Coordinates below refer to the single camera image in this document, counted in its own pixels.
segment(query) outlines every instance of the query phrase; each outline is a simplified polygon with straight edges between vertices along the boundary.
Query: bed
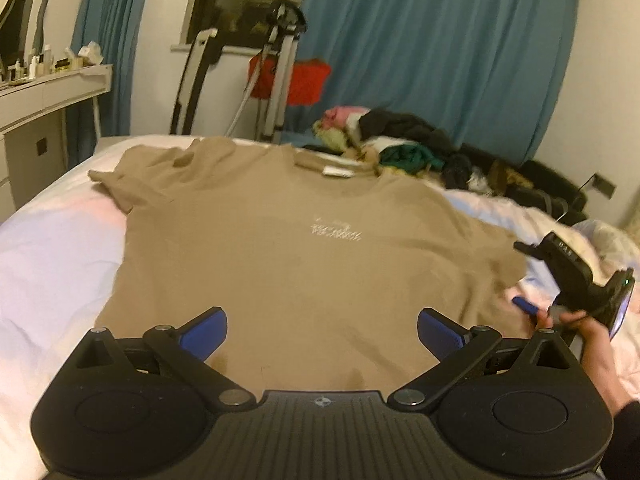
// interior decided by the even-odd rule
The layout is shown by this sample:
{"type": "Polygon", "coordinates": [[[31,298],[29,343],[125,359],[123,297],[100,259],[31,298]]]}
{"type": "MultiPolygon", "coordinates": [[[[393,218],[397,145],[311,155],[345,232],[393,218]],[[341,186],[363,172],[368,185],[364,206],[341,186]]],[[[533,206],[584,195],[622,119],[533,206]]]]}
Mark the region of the bed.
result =
{"type": "MultiPolygon", "coordinates": [[[[108,147],[68,172],[0,226],[0,463],[3,478],[33,480],[45,473],[30,435],[31,410],[111,293],[124,252],[126,218],[87,177],[111,171],[137,144],[188,147],[191,137],[133,137],[108,147]]],[[[568,228],[536,209],[435,186],[456,208],[501,225],[526,243],[555,231],[591,266],[603,284],[616,266],[640,269],[631,241],[603,243],[597,222],[568,228]]],[[[527,276],[506,292],[546,307],[558,293],[541,262],[528,262],[527,276]]],[[[640,399],[640,294],[632,298],[614,339],[618,373],[640,399]]]]}

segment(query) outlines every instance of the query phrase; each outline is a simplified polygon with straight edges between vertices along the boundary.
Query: mirror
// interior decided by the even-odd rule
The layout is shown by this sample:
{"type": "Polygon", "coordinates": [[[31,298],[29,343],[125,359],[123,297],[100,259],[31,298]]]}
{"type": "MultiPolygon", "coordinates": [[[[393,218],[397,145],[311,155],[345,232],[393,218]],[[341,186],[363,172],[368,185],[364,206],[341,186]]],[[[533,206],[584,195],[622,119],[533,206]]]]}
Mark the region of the mirror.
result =
{"type": "Polygon", "coordinates": [[[44,47],[44,15],[49,0],[8,0],[0,12],[0,68],[24,60],[31,49],[41,53],[44,47]]]}

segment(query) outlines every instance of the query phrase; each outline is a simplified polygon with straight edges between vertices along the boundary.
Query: hand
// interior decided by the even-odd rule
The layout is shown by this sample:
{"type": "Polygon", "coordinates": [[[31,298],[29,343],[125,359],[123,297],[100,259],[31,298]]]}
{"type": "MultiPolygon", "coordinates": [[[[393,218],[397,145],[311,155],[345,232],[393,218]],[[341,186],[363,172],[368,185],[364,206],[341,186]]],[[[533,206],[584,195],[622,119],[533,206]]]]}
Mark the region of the hand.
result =
{"type": "MultiPolygon", "coordinates": [[[[593,317],[587,316],[584,310],[562,314],[560,321],[572,330],[577,330],[584,339],[582,368],[605,401],[611,415],[616,416],[633,398],[616,374],[609,331],[593,317]]],[[[552,327],[553,320],[546,312],[540,311],[537,328],[552,327]]]]}

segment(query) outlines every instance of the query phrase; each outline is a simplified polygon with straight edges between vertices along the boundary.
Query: clothing tag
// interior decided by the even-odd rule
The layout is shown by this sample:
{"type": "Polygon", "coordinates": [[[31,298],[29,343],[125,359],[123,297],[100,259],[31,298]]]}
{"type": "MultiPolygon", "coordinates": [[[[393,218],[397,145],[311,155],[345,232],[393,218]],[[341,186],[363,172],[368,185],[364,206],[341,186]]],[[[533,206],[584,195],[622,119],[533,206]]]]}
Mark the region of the clothing tag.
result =
{"type": "Polygon", "coordinates": [[[340,176],[342,178],[351,178],[355,176],[356,172],[351,170],[345,170],[344,168],[337,168],[336,166],[325,166],[322,170],[324,176],[340,176]]]}

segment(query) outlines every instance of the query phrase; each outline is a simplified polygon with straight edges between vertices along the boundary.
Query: power socket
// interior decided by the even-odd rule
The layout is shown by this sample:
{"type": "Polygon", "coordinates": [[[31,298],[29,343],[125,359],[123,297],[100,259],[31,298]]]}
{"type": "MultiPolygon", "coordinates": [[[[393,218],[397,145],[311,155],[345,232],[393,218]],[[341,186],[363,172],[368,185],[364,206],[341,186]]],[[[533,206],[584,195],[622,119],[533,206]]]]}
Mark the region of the power socket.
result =
{"type": "Polygon", "coordinates": [[[599,173],[595,173],[592,178],[593,183],[591,185],[599,192],[601,192],[604,196],[606,196],[609,200],[611,200],[613,194],[616,192],[616,185],[613,184],[613,182],[611,182],[610,180],[604,178],[599,173]]]}

